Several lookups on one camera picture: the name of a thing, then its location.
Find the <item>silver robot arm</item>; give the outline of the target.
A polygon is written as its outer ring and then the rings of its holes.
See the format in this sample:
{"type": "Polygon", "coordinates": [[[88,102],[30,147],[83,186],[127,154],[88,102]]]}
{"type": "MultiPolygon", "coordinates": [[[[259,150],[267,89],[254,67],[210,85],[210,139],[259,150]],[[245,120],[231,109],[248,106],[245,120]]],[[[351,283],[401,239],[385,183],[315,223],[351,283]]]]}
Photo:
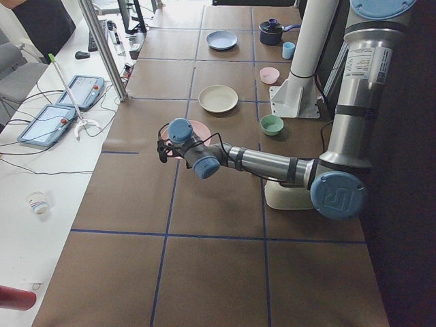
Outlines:
{"type": "Polygon", "coordinates": [[[263,178],[266,203],[277,210],[314,208],[334,220],[357,217],[367,200],[363,178],[373,124],[392,51],[407,31],[413,1],[351,1],[344,40],[347,58],[327,150],[317,159],[284,157],[225,142],[209,145],[184,118],[159,139],[161,161],[180,157],[200,178],[222,166],[263,178]]]}

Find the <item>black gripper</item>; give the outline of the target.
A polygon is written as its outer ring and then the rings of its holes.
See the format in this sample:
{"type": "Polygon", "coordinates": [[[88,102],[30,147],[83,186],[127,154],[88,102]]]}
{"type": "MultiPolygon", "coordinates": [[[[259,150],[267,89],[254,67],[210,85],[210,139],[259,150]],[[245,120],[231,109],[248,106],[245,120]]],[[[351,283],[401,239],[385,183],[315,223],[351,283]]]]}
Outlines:
{"type": "Polygon", "coordinates": [[[172,145],[166,144],[164,140],[159,139],[157,141],[157,152],[161,163],[166,163],[169,157],[174,157],[172,154],[172,150],[172,145]]]}

